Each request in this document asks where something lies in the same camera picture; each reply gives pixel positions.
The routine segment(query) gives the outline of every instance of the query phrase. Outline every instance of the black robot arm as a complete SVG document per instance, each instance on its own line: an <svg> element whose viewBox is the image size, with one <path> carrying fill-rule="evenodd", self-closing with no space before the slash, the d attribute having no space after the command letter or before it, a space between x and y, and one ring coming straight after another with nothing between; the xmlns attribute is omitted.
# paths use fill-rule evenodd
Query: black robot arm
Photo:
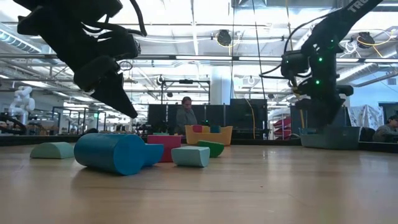
<svg viewBox="0 0 398 224"><path fill-rule="evenodd" d="M133 59L141 48L132 34L146 36L141 10L137 12L140 31L110 24L123 5L119 0L14 0L31 13L19 16L18 33L39 35L75 73L73 81L91 96L135 118L137 112L123 90L123 75L116 63ZM98 22L106 16L105 22ZM101 33L97 37L87 32Z"/></svg>
<svg viewBox="0 0 398 224"><path fill-rule="evenodd" d="M340 94L353 94L352 86L336 85L336 55L343 52L339 43L355 23L380 2L382 0L354 0L331 12L313 28L300 50L287 51L282 56L281 73L290 80L294 93L310 97L296 102L296 107L307 110L319 128L335 119L345 102ZM309 75L300 75L308 72L309 68ZM298 85L295 77L307 79Z"/></svg>

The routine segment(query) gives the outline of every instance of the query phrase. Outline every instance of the gray bin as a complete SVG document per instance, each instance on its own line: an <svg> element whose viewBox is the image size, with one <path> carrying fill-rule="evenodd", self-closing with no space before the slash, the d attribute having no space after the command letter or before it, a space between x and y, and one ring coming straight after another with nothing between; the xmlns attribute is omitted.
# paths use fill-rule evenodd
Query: gray bin
<svg viewBox="0 0 398 224"><path fill-rule="evenodd" d="M361 127L326 127L323 131L300 129L301 145L322 149L357 150Z"/></svg>

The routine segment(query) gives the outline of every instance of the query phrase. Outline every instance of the wooden table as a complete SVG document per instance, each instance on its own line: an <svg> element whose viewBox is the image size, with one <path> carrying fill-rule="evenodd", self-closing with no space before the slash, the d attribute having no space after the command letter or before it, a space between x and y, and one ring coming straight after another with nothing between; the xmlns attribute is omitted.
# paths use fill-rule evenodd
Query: wooden table
<svg viewBox="0 0 398 224"><path fill-rule="evenodd" d="M398 222L395 154L232 146L204 169L118 177L31 149L0 147L0 223Z"/></svg>

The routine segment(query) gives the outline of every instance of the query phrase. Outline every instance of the man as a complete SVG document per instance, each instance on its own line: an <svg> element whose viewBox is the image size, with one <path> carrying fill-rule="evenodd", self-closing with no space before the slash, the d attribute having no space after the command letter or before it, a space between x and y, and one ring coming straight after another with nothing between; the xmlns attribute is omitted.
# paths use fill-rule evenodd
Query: man
<svg viewBox="0 0 398 224"><path fill-rule="evenodd" d="M182 107L177 110L177 126L175 132L185 134L185 125L198 124L197 118L192 110L192 100L188 96L182 99Z"/></svg>
<svg viewBox="0 0 398 224"><path fill-rule="evenodd" d="M398 138L398 115L389 117L387 124L380 126L376 133L374 133L374 142L392 142L394 137Z"/></svg>

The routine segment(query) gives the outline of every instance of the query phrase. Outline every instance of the pink block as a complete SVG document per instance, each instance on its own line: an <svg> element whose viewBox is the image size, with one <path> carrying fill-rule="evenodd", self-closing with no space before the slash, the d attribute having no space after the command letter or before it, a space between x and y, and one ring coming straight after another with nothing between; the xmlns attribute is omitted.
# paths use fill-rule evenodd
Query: pink block
<svg viewBox="0 0 398 224"><path fill-rule="evenodd" d="M202 133L202 126L201 125L193 125L192 130L194 133Z"/></svg>
<svg viewBox="0 0 398 224"><path fill-rule="evenodd" d="M159 162L173 162L172 149L181 147L181 136L158 136L150 135L147 138L148 144L163 144L163 156Z"/></svg>

